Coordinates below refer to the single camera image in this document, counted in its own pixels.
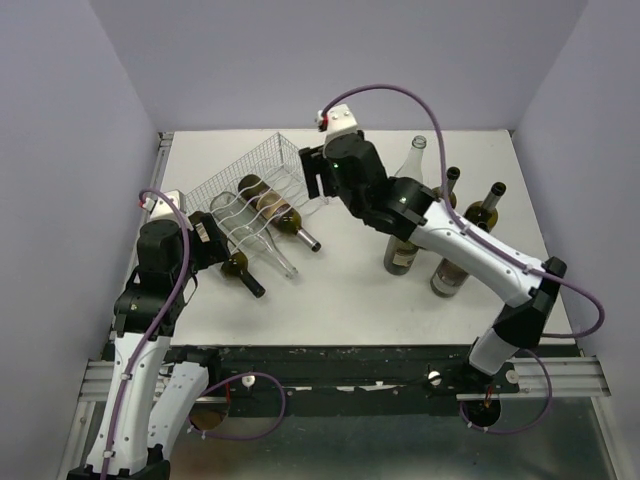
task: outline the wine bottle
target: wine bottle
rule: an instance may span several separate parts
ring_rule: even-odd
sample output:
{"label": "wine bottle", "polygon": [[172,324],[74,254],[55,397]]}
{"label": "wine bottle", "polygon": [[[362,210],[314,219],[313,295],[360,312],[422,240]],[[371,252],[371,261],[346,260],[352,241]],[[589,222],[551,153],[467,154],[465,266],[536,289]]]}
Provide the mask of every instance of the wine bottle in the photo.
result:
{"label": "wine bottle", "polygon": [[502,182],[496,182],[491,186],[489,194],[482,202],[474,202],[467,208],[464,213],[464,218],[469,220],[474,225],[478,225],[480,222],[487,224],[488,232],[493,230],[493,227],[498,223],[498,210],[496,205],[500,198],[507,191],[507,186]]}
{"label": "wine bottle", "polygon": [[[395,177],[409,177],[422,183],[422,157],[426,146],[427,139],[422,135],[413,137],[407,158],[396,172]],[[387,242],[382,264],[392,275],[404,275],[411,268],[418,255],[418,250],[418,247],[413,243],[403,242],[391,235],[389,242]]]}
{"label": "wine bottle", "polygon": [[[478,223],[477,226],[485,232],[489,231],[487,224],[484,222]],[[449,298],[458,293],[467,278],[469,278],[469,274],[465,270],[443,258],[433,273],[429,284],[433,293],[439,297]]]}
{"label": "wine bottle", "polygon": [[222,192],[212,200],[209,209],[220,229],[235,245],[242,245],[255,253],[266,251],[267,257],[275,260],[287,278],[294,278],[298,274],[296,267],[276,246],[265,220],[233,193]]}
{"label": "wine bottle", "polygon": [[244,283],[254,297],[260,298],[265,293],[265,288],[260,285],[251,273],[249,273],[249,259],[241,250],[236,250],[220,268],[228,277],[237,277]]}
{"label": "wine bottle", "polygon": [[[464,218],[485,232],[490,232],[498,222],[496,205],[506,191],[507,186],[504,183],[494,183],[484,201],[469,205]],[[436,268],[429,284],[436,295],[452,297],[460,291],[468,277],[469,274],[466,271],[445,258]]]}
{"label": "wine bottle", "polygon": [[[456,198],[456,194],[453,191],[453,187],[455,187],[456,182],[459,178],[460,169],[458,167],[447,168],[447,191],[449,192],[449,201],[451,202],[451,206],[453,208],[456,208],[456,205],[458,205],[458,199]],[[433,193],[435,193],[437,197],[440,197],[440,187],[435,187],[433,189]]]}
{"label": "wine bottle", "polygon": [[295,235],[312,252],[320,250],[322,245],[309,232],[302,228],[302,217],[278,192],[264,183],[257,175],[249,174],[240,180],[238,191],[242,198],[260,212],[271,225],[282,233]]}

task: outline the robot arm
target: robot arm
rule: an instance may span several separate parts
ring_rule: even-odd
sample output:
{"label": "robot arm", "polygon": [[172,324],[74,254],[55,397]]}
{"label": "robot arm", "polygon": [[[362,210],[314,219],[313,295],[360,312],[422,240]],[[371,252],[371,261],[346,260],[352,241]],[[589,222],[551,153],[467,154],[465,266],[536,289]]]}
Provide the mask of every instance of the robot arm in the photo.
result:
{"label": "robot arm", "polygon": [[[505,302],[491,328],[471,347],[463,382],[489,383],[515,352],[537,346],[559,285],[528,271],[535,268],[563,277],[564,262],[543,262],[516,252],[466,220],[460,228],[429,188],[410,178],[388,177],[375,146],[364,139],[346,105],[333,107],[319,124],[327,132],[325,144],[300,151],[310,198],[320,195],[319,178],[324,195],[340,197],[365,225],[442,255]],[[514,269],[476,243],[468,230],[518,256],[527,269]]]}
{"label": "robot arm", "polygon": [[[184,215],[184,195],[174,191],[165,196]],[[151,214],[149,222],[140,229],[136,245],[138,265],[114,306],[115,358],[105,415],[86,466],[70,472],[69,480],[106,478],[107,475],[109,478],[168,478],[167,460],[180,427],[207,385],[219,380],[215,351],[184,347],[176,359],[169,384],[155,406],[153,404],[158,372],[169,350],[178,316],[186,305],[185,287],[198,271],[227,260],[229,250],[211,214],[194,213],[185,221],[189,229],[188,275],[178,284],[186,249],[175,212],[162,199],[156,202],[147,199],[142,207]],[[145,341],[145,332],[176,288],[175,301]],[[126,368],[131,358],[135,358],[135,363],[128,373]],[[119,415],[110,443],[114,411]]]}

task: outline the white tabletop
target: white tabletop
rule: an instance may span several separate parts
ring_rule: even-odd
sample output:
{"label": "white tabletop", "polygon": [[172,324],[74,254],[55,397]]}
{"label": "white tabletop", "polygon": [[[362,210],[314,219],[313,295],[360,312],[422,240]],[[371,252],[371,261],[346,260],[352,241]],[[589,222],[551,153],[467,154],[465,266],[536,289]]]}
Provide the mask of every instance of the white tabletop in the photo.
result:
{"label": "white tabletop", "polygon": [[[240,158],[276,130],[178,132],[162,181],[163,190],[188,193]],[[313,130],[280,130],[299,147],[316,146]],[[423,162],[425,183],[439,183],[437,146],[432,132],[366,131],[394,173],[416,134],[428,139]],[[522,172],[506,131],[445,132],[448,165],[461,170],[456,185],[458,210],[484,198],[502,181],[500,220],[493,234],[520,251],[548,258]],[[200,286],[185,308],[173,343],[194,345],[378,345],[468,344],[481,335],[502,308],[500,299],[470,278],[458,295],[441,299],[428,281],[440,258],[420,252],[411,271],[394,277],[382,266],[388,237],[365,227],[339,199],[305,219],[305,228],[321,243],[314,254],[296,239],[279,238],[283,253],[300,271],[285,279],[270,265],[252,260],[251,271],[267,289],[261,299],[213,271],[201,272]],[[568,333],[562,300],[546,331]],[[572,340],[545,340],[569,343]]]}

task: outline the green wine bottle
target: green wine bottle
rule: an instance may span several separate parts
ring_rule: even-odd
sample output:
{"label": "green wine bottle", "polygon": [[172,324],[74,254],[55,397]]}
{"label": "green wine bottle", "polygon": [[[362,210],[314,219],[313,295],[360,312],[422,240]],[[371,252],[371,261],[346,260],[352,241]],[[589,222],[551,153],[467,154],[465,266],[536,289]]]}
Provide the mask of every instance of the green wine bottle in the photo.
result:
{"label": "green wine bottle", "polygon": [[257,175],[249,174],[240,180],[238,191],[242,198],[282,233],[295,235],[311,251],[317,252],[322,245],[302,228],[300,214],[289,203],[264,183]]}
{"label": "green wine bottle", "polygon": [[260,298],[265,294],[265,288],[249,273],[249,259],[242,251],[236,250],[229,260],[222,264],[220,270],[225,276],[239,278],[254,297]]}
{"label": "green wine bottle", "polygon": [[[453,187],[455,187],[459,178],[460,169],[458,167],[447,168],[447,191],[449,192],[449,201],[453,208],[456,208],[456,205],[458,205],[458,199],[456,198],[456,194],[453,192]],[[434,188],[433,193],[435,193],[437,197],[440,197],[440,187]]]}
{"label": "green wine bottle", "polygon": [[469,205],[469,208],[467,208],[467,211],[464,213],[464,218],[474,225],[478,225],[480,222],[486,223],[487,231],[490,232],[493,230],[493,227],[496,226],[496,223],[498,223],[498,210],[496,209],[496,205],[506,191],[507,186],[504,183],[494,183],[484,201],[474,202]]}

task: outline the empty glass bottle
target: empty glass bottle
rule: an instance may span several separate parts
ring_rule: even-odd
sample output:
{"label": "empty glass bottle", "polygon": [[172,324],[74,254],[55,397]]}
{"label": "empty glass bottle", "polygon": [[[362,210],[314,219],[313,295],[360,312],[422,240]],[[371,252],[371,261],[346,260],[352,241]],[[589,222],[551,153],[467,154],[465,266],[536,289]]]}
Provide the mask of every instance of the empty glass bottle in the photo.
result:
{"label": "empty glass bottle", "polygon": [[[409,177],[422,183],[422,157],[427,146],[427,139],[422,135],[416,135],[411,141],[411,148],[406,160],[394,175],[395,177]],[[419,248],[411,242],[402,240],[391,235],[384,252],[383,265],[387,272],[392,275],[404,275],[409,271],[413,261],[418,255]]]}
{"label": "empty glass bottle", "polygon": [[250,210],[231,192],[222,192],[210,204],[210,211],[220,229],[234,244],[255,253],[265,252],[275,261],[287,278],[294,278],[298,270],[273,241],[263,217]]}

